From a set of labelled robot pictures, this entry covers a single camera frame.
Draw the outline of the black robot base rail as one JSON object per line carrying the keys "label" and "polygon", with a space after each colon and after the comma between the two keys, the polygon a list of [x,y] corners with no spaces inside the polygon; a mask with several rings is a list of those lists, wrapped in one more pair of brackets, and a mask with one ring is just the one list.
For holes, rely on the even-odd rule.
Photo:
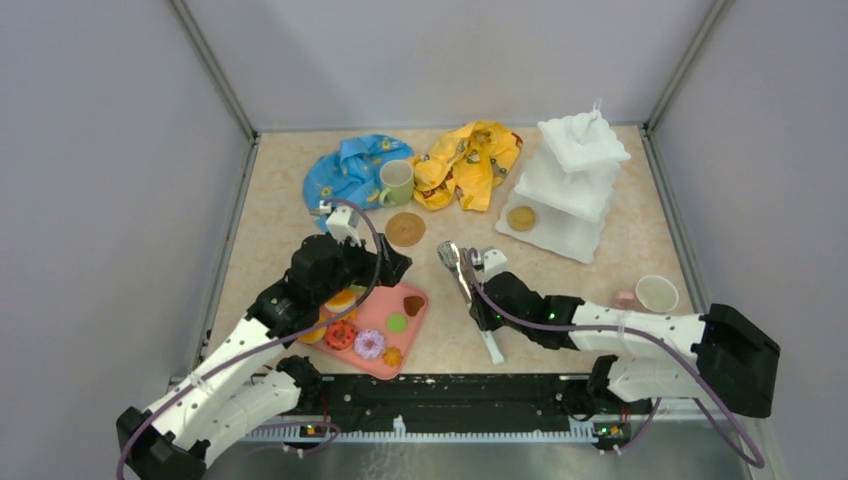
{"label": "black robot base rail", "polygon": [[345,433],[388,432],[401,419],[411,433],[566,432],[578,421],[647,414],[649,400],[625,403],[585,375],[434,374],[378,380],[324,377],[319,390],[290,411]]}

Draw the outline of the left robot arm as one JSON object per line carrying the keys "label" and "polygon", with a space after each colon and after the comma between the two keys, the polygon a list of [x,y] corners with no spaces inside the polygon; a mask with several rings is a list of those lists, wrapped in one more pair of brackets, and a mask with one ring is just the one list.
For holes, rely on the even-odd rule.
{"label": "left robot arm", "polygon": [[395,287],[410,269],[382,233],[376,251],[353,236],[311,235],[283,277],[264,289],[222,344],[173,390],[116,422],[117,478],[200,479],[217,457],[269,418],[319,404],[322,376],[308,358],[283,352],[321,323],[321,309],[351,286],[361,305],[378,287]]}

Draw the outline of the purple sprinkled donut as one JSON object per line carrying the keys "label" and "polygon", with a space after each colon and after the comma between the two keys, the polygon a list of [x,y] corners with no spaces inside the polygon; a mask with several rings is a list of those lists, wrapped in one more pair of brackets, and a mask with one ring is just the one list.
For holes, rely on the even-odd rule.
{"label": "purple sprinkled donut", "polygon": [[360,330],[354,338],[354,352],[364,360],[375,360],[386,350],[386,338],[376,329]]}

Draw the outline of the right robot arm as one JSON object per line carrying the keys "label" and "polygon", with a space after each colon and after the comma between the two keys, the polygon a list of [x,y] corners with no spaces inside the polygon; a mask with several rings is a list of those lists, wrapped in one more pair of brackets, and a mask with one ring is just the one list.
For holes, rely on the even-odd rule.
{"label": "right robot arm", "polygon": [[621,310],[531,290],[506,271],[472,281],[472,317],[552,350],[595,352],[589,404],[612,412],[646,398],[708,398],[751,418],[772,413],[780,346],[736,308],[669,315]]}

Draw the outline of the green round macaron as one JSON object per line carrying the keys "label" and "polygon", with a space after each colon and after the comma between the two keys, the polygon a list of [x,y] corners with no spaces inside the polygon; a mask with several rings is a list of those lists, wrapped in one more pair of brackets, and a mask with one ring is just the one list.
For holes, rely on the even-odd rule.
{"label": "green round macaron", "polygon": [[393,313],[386,319],[386,328],[390,333],[403,333],[408,327],[408,320],[404,314]]}

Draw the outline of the metal tongs white handle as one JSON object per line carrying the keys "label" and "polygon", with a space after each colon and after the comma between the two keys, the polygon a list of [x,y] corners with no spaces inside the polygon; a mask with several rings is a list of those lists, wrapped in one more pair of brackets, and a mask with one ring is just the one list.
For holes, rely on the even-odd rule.
{"label": "metal tongs white handle", "polygon": [[[437,246],[437,254],[442,264],[448,269],[458,285],[469,313],[474,312],[472,287],[466,279],[465,267],[467,262],[463,260],[461,249],[452,240],[441,242]],[[494,365],[502,364],[505,359],[497,345],[493,334],[483,327],[477,326],[480,337],[488,351],[489,357]]]}

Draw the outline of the round tan muffin cake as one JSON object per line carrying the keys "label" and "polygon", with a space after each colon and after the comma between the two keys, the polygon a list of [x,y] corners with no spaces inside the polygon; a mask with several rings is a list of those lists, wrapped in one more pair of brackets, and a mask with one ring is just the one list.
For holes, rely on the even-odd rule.
{"label": "round tan muffin cake", "polygon": [[510,229],[517,232],[532,230],[536,225],[536,213],[530,206],[522,205],[512,208],[506,216]]}

